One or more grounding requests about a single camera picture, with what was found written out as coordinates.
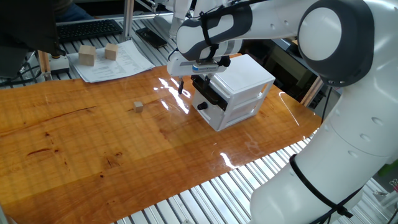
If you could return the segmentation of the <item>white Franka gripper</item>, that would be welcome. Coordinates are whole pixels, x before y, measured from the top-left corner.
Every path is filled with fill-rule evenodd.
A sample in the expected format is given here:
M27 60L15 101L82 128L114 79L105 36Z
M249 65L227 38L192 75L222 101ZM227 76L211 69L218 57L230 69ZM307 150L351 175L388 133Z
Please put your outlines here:
M179 51L172 52L168 57L167 71L172 77L209 74L205 77L203 88L211 81L210 73L224 72L230 66L230 57L222 56L210 60L187 60ZM182 94L183 78L178 79L178 94Z

